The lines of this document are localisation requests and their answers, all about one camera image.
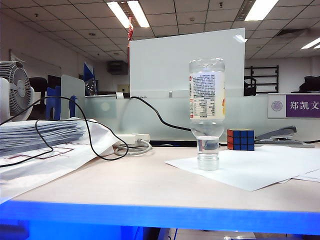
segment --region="rubik's cube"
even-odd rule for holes
[[[227,147],[230,150],[255,150],[255,131],[251,129],[228,129]]]

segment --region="name plate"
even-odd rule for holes
[[[268,95],[268,118],[320,118],[320,94],[271,93]]]

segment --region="upside-down bottle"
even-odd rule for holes
[[[198,167],[219,168],[219,137],[224,132],[225,63],[222,58],[189,63],[190,128],[196,137]]]

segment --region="desk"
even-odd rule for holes
[[[3,219],[320,235],[320,184],[249,192],[172,167],[196,148],[155,147],[80,169],[0,205]]]

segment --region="stapler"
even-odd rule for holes
[[[315,145],[290,139],[297,132],[295,126],[286,126],[255,137],[254,145],[277,145],[297,148],[314,148]]]

